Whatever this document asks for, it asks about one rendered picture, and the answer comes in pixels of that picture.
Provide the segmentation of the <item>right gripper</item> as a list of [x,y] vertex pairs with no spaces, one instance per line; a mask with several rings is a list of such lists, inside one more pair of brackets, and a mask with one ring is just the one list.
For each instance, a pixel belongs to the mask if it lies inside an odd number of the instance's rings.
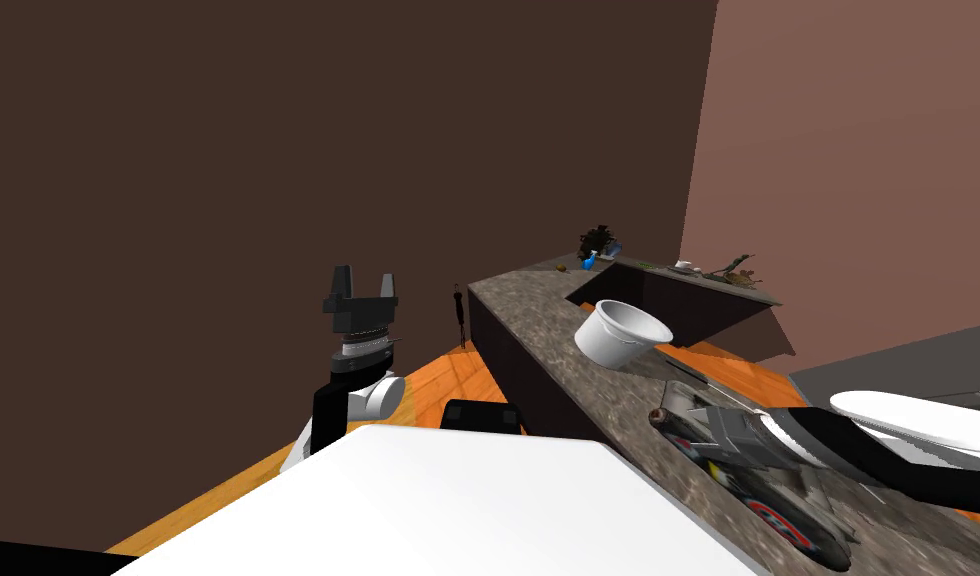
[[765,442],[750,425],[745,411],[710,406],[711,402],[703,392],[696,385],[666,381],[661,403],[664,410],[675,414],[705,408],[712,441],[700,444],[702,456],[751,468],[788,468],[786,454]]

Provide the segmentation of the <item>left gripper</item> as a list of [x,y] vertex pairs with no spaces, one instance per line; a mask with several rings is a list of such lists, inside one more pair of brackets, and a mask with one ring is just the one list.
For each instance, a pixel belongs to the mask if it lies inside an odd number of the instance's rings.
[[331,295],[322,304],[323,312],[332,316],[334,333],[374,331],[394,322],[398,298],[393,273],[382,275],[379,297],[351,298],[352,295],[352,266],[334,266]]

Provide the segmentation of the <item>black bottle with red label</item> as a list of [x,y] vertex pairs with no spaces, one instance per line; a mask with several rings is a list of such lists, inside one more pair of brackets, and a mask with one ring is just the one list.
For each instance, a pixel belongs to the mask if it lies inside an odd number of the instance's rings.
[[801,497],[788,482],[766,472],[705,457],[694,444],[704,436],[691,423],[664,408],[649,413],[649,422],[681,453],[750,509],[803,556],[836,572],[852,564],[851,534],[823,510]]

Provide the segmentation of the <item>white bowl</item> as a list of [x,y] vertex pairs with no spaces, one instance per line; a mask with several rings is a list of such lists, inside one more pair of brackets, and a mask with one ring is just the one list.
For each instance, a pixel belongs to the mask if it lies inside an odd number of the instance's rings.
[[658,345],[669,344],[671,329],[651,314],[617,300],[600,300],[574,333],[579,351],[604,368],[618,370]]

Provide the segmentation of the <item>dark potted plant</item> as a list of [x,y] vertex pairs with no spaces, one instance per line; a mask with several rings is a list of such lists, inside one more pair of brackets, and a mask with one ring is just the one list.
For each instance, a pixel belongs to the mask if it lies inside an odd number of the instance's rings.
[[580,260],[586,260],[593,251],[596,251],[596,258],[612,259],[617,250],[616,244],[617,240],[608,225],[598,225],[580,236],[580,246],[576,256]]

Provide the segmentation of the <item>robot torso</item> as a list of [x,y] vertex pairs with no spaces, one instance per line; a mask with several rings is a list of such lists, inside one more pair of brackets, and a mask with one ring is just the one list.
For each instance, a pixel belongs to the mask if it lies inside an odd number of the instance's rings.
[[115,576],[772,576],[610,447],[366,425]]

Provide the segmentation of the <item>black-handled knife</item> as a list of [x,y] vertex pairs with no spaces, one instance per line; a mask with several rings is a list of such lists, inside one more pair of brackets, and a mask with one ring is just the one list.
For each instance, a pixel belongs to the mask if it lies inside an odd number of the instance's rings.
[[703,372],[670,356],[666,356],[665,361],[680,374],[679,379],[681,381],[695,388],[700,395],[705,395],[710,402],[720,406],[737,406],[746,410],[761,409],[760,404]]

